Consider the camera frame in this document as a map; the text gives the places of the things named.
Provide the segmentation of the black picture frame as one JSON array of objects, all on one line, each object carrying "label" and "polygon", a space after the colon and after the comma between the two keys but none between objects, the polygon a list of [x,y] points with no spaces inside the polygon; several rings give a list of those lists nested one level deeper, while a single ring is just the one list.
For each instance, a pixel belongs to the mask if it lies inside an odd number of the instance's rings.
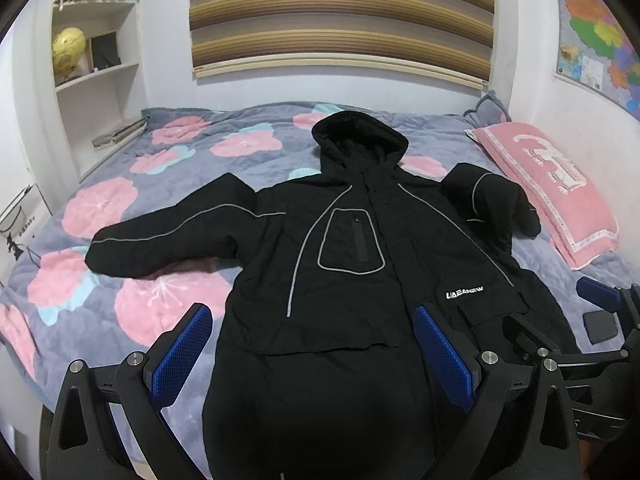
[{"label": "black picture frame", "polygon": [[117,47],[117,32],[107,32],[89,41],[93,70],[106,70],[122,64]]}]

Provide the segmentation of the white paper bag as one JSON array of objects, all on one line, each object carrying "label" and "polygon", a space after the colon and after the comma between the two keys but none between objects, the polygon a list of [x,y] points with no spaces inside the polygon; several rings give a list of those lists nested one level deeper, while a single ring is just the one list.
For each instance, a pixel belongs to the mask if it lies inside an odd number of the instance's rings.
[{"label": "white paper bag", "polygon": [[38,185],[23,188],[1,213],[2,252],[16,261],[50,218]]}]

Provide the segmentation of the grey floral bed quilt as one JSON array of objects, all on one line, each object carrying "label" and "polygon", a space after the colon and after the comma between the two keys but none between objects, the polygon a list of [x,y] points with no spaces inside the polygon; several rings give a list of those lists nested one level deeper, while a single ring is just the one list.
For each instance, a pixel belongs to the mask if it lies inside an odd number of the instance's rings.
[{"label": "grey floral bed quilt", "polygon": [[628,285],[638,271],[612,249],[565,261],[469,118],[307,103],[145,117],[2,292],[2,336],[47,406],[70,362],[150,348],[194,304],[215,328],[189,408],[222,382],[259,400],[347,382],[414,402],[421,308],[509,362],[512,314],[565,353],[622,346],[589,339],[576,283]]}]

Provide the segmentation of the yellow globe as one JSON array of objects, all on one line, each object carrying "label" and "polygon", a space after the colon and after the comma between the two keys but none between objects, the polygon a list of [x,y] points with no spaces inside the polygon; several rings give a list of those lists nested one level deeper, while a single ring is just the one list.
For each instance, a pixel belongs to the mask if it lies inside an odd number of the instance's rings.
[{"label": "yellow globe", "polygon": [[63,77],[77,66],[87,47],[84,32],[77,27],[61,30],[52,41],[52,66],[55,76]]}]

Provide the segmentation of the colourful wall map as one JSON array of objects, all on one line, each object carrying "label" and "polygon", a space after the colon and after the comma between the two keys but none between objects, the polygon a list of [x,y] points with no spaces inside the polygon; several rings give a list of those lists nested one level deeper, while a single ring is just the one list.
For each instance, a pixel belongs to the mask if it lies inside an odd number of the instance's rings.
[{"label": "colourful wall map", "polygon": [[639,55],[603,0],[558,0],[556,73],[639,117]]}]

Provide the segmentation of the flat book on shelf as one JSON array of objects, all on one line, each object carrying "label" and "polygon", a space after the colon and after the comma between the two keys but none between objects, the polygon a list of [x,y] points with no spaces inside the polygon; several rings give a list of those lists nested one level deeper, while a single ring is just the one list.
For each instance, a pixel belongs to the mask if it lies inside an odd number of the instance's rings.
[{"label": "flat book on shelf", "polygon": [[103,148],[104,146],[115,144],[121,140],[126,139],[127,136],[131,136],[133,133],[145,127],[146,121],[142,118],[128,122],[113,129],[108,133],[100,134],[96,136],[91,144],[94,148]]}]

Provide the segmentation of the pink pillow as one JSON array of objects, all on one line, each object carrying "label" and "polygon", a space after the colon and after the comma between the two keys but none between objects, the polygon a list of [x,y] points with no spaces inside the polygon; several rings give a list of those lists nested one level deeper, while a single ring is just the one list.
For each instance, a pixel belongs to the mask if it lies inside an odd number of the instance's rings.
[{"label": "pink pillow", "polygon": [[502,122],[466,133],[510,180],[521,185],[551,241],[573,270],[615,252],[620,229],[591,180],[526,122]]}]

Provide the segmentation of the white wall bookshelf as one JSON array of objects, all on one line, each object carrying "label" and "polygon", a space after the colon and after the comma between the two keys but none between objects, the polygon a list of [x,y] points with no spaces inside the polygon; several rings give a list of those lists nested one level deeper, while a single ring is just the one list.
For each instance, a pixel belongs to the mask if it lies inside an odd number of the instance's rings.
[{"label": "white wall bookshelf", "polygon": [[82,180],[142,133],[139,0],[53,0],[55,96]]}]

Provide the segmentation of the black hooded jacket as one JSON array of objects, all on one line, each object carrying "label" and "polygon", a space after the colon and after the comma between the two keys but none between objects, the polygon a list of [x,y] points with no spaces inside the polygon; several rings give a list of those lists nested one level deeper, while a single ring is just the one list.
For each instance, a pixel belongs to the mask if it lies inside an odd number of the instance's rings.
[{"label": "black hooded jacket", "polygon": [[257,191],[224,174],[99,230],[86,263],[114,278],[239,263],[203,406],[214,478],[419,479],[457,415],[424,362],[418,307],[508,362],[510,314],[577,351],[548,287],[512,256],[540,222],[519,185],[484,168],[402,170],[407,139],[367,114],[333,114],[312,135],[315,176]]}]

